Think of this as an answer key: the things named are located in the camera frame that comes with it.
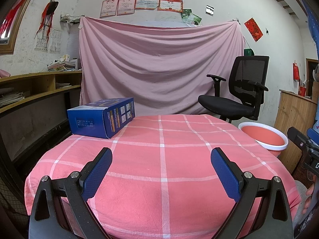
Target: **white bucket rim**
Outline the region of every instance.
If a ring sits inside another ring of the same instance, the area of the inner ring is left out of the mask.
[[[268,129],[270,131],[275,132],[277,135],[279,135],[284,140],[284,142],[285,142],[284,145],[282,145],[282,146],[274,146],[274,145],[265,144],[265,143],[255,139],[263,148],[266,148],[267,150],[282,151],[282,150],[285,150],[287,148],[287,146],[288,146],[288,138],[286,137],[286,135],[284,133],[282,133],[278,129],[275,129],[275,128],[271,127],[271,126],[268,126],[268,125],[265,125],[265,124],[261,124],[261,123],[257,123],[257,122],[242,122],[242,123],[240,123],[238,125],[238,128],[241,130],[245,126],[257,126],[257,127],[262,127],[262,128]]]

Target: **pink plaid tablecloth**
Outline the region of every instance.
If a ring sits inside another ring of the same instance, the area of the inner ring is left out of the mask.
[[[88,203],[117,238],[211,238],[234,205],[211,165],[215,147],[257,178],[281,177],[292,217],[300,203],[282,163],[233,125],[209,115],[167,115],[135,118],[112,139],[72,135],[45,153],[26,180],[28,214],[42,176],[80,171],[103,147],[113,163]],[[256,212],[254,205],[244,233]]]

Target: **blue gripper pad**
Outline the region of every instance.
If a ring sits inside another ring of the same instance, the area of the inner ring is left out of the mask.
[[[315,142],[317,145],[319,145],[319,134],[314,131],[312,128],[309,128],[307,130],[307,136],[309,136],[309,138]]]
[[[241,196],[239,181],[216,148],[212,150],[211,162],[227,196],[238,202]]]
[[[96,191],[98,190],[98,187],[100,186],[104,176],[107,173],[107,170],[110,168],[110,165],[112,163],[112,151],[109,148],[107,148],[104,153],[101,151],[99,155],[100,154],[102,154],[102,156],[83,182],[82,198],[85,202],[88,199],[94,197]]]

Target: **wire rack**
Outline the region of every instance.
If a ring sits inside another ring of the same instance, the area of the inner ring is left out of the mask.
[[[67,23],[67,24],[78,24],[80,23],[81,17],[85,17],[85,15],[81,16],[70,16],[70,15],[65,15],[65,16],[60,16],[60,22]]]

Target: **human hand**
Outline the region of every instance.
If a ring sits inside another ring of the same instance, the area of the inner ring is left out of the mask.
[[[313,175],[313,177],[314,177],[314,184],[312,184],[311,187],[306,191],[306,196],[310,196],[310,197],[308,199],[306,199],[305,206],[303,207],[303,210],[301,212],[303,215],[307,212],[307,209],[310,206],[311,196],[314,193],[315,182],[316,182],[317,176]]]

